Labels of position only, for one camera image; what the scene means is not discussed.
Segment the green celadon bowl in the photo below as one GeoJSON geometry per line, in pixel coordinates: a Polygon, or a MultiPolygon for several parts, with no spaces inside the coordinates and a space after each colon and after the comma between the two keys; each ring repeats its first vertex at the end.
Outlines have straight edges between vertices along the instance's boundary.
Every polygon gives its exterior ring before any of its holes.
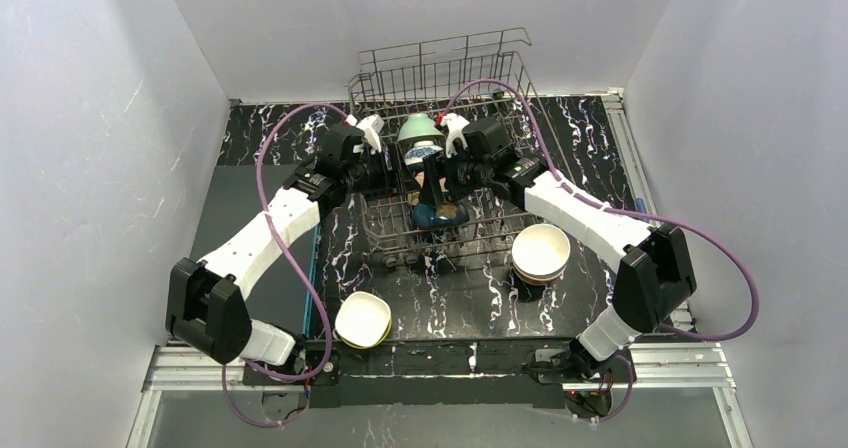
{"type": "Polygon", "coordinates": [[[443,133],[437,127],[436,122],[426,113],[410,114],[401,125],[397,141],[399,143],[413,143],[415,140],[442,137],[443,133]]]}

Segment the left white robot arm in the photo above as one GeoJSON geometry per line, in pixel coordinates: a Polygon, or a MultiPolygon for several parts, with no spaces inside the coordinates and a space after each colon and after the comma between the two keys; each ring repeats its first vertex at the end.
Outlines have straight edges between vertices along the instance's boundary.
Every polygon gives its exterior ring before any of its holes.
{"type": "Polygon", "coordinates": [[[323,146],[283,179],[254,218],[216,250],[171,270],[166,330],[226,365],[235,358],[283,365],[293,335],[251,319],[246,301],[264,273],[353,193],[389,191],[388,149],[378,115],[333,126],[323,146]]]}

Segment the cream white round bowl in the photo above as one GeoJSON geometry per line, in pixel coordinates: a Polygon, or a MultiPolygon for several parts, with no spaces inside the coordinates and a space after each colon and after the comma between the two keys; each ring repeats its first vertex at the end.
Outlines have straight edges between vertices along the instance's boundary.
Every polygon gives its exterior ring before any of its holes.
{"type": "Polygon", "coordinates": [[[407,202],[411,207],[415,207],[419,204],[421,188],[422,186],[419,186],[417,189],[414,189],[408,193],[407,202]]]}

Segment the blue floral bowl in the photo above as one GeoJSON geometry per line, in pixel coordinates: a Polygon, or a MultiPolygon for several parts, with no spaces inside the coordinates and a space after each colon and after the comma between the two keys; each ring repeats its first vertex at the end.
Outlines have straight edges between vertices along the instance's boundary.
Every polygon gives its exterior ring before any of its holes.
{"type": "Polygon", "coordinates": [[[423,170],[423,160],[430,155],[441,153],[444,148],[433,140],[415,142],[404,154],[403,161],[411,172],[423,170]]]}

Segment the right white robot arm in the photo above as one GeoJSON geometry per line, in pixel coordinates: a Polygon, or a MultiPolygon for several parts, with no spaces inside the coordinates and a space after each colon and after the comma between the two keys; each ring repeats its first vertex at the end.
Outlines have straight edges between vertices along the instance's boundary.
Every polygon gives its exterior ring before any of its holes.
{"type": "Polygon", "coordinates": [[[670,222],[616,210],[576,187],[544,157],[520,154],[496,120],[440,117],[442,151],[423,158],[422,204],[488,188],[592,250],[616,274],[612,304],[570,344],[573,363],[596,366],[631,345],[696,291],[683,231],[670,222]]]}

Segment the tan interior dark bowl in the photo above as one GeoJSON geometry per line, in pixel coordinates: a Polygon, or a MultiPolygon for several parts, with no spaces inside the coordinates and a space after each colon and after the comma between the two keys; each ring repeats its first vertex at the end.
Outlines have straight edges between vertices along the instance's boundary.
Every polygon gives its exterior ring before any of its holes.
{"type": "Polygon", "coordinates": [[[462,225],[470,220],[470,215],[460,203],[446,202],[439,207],[418,203],[412,210],[411,219],[414,228],[429,230],[462,225]]]}

